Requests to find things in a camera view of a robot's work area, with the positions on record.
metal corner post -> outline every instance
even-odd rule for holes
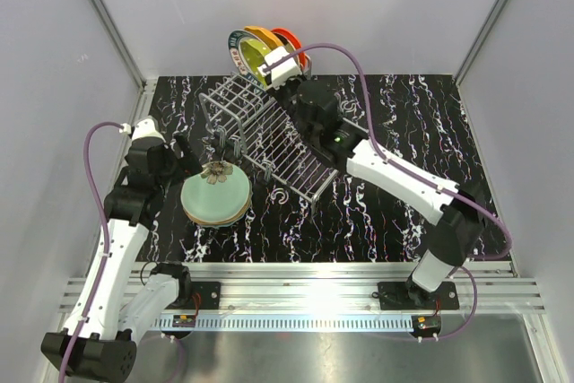
[[[100,21],[111,38],[112,43],[116,47],[118,54],[124,61],[128,72],[132,76],[138,89],[141,91],[145,85],[145,77],[142,75],[142,72],[135,63],[134,58],[127,49],[127,45],[119,34],[117,26],[109,14],[108,8],[106,8],[103,0],[90,0],[90,3],[93,6],[95,13],[100,18]]]
[[[500,14],[506,7],[508,1],[509,0],[496,0],[494,2],[494,5],[489,11],[482,28],[478,32],[478,35],[476,36],[476,39],[473,42],[473,45],[470,47],[468,54],[466,54],[465,61],[455,74],[455,82],[457,83],[457,86],[460,86],[462,81],[465,79],[466,74],[473,65],[474,60],[476,59],[478,53],[480,52],[481,48],[484,45],[484,42],[488,39],[488,36],[490,35],[492,29],[494,28],[494,25],[498,21]]]

metal dish rack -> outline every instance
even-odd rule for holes
[[[274,178],[308,201],[313,216],[338,172],[317,160],[275,99],[234,73],[199,100],[207,130],[220,146],[231,145],[236,157],[242,155],[265,173],[265,180]]]

black wire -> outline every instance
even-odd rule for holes
[[[153,262],[152,260],[149,261],[149,262],[146,262],[145,264],[143,264],[142,270],[140,271],[140,282],[142,282],[142,285],[145,285],[145,283],[144,283],[144,269],[145,269],[149,264],[155,264],[156,266],[158,265],[157,262]]]

black marble surface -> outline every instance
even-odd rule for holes
[[[354,75],[322,76],[339,89],[350,119],[366,127],[361,85]],[[210,145],[198,94],[222,80],[162,77],[150,114],[170,139],[188,136],[201,162],[218,160]],[[480,181],[494,211],[470,127],[449,75],[369,75],[378,141],[390,151],[459,183]],[[273,181],[254,184],[253,206],[229,228],[198,228],[184,214],[180,187],[168,193],[138,260],[186,262],[398,262],[417,260],[432,229],[410,206],[364,181],[341,176],[322,195],[317,214]],[[476,246],[478,259],[503,249],[504,237],[489,226]]]

orange plate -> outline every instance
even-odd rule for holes
[[[289,40],[289,42],[291,43],[291,45],[293,45],[293,47],[295,49],[299,49],[302,47],[302,45],[301,45],[300,41],[297,39],[297,37],[295,35],[293,35],[287,29],[283,29],[281,27],[278,27],[278,28],[273,29],[271,31],[273,33],[277,33],[278,35],[281,35],[284,38],[286,38],[287,40]],[[301,68],[304,68],[307,65],[307,58],[305,58],[305,53],[300,53],[298,55],[298,58],[299,58],[299,64],[301,65]]]
[[[278,47],[282,47],[283,43],[279,38],[277,38],[271,31],[265,29],[264,27],[257,26],[246,26],[245,30],[249,33],[254,34],[259,39],[264,41],[264,43],[273,51]]]

